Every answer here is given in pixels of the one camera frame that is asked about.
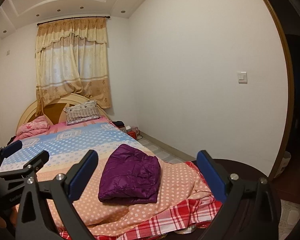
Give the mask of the purple down jacket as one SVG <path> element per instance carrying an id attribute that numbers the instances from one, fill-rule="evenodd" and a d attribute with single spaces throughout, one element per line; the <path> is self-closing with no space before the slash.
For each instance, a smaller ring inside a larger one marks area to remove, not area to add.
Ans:
<path id="1" fill-rule="evenodd" d="M 121 144 L 104 166 L 98 199 L 122 205 L 156 203 L 160 181 L 161 166 L 157 157 Z"/>

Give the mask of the red plaid blanket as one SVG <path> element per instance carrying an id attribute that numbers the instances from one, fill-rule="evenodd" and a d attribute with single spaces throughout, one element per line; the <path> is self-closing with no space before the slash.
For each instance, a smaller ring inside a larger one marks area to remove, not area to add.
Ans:
<path id="1" fill-rule="evenodd" d="M 162 180 L 154 204 L 119 205 L 98 200 L 100 172 L 74 207 L 95 239 L 156 239 L 169 232 L 207 228 L 222 204 L 190 161 L 160 162 Z"/>

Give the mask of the pink folded quilt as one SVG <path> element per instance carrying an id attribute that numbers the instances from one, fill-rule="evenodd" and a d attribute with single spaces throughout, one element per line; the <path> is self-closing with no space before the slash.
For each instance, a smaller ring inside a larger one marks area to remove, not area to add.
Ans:
<path id="1" fill-rule="evenodd" d="M 42 115 L 33 121 L 21 125 L 16 132 L 15 140 L 21 140 L 47 132 L 50 129 L 50 122 Z"/>

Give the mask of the striped grey pillow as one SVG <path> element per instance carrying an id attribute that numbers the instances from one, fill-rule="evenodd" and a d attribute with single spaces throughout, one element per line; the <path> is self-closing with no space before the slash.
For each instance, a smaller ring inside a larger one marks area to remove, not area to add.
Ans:
<path id="1" fill-rule="evenodd" d="M 66 107 L 64 111 L 66 113 L 67 125 L 74 125 L 80 122 L 99 119 L 101 117 L 95 100 Z"/>

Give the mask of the red box on floor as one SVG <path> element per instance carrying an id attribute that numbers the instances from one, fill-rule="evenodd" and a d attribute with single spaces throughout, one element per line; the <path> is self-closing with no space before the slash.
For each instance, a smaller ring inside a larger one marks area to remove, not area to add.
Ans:
<path id="1" fill-rule="evenodd" d="M 131 129 L 127 130 L 127 134 L 130 137 L 132 137 L 134 139 L 137 139 L 138 136 L 139 136 L 139 130 L 138 130 L 138 128 L 134 127 L 134 128 L 131 128 Z"/>

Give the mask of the beige patterned curtain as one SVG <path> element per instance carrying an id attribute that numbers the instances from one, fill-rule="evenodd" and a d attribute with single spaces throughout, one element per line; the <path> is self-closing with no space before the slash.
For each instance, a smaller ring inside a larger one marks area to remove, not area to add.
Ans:
<path id="1" fill-rule="evenodd" d="M 58 20 L 38 25 L 35 46 L 36 115 L 71 93 L 111 108 L 105 17 Z"/>

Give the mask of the white wall switch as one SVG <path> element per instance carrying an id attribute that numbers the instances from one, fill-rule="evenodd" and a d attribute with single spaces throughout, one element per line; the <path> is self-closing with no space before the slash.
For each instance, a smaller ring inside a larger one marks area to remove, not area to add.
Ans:
<path id="1" fill-rule="evenodd" d="M 238 72 L 237 77 L 238 77 L 238 83 L 243 83 L 243 84 L 248 83 L 247 72 Z"/>

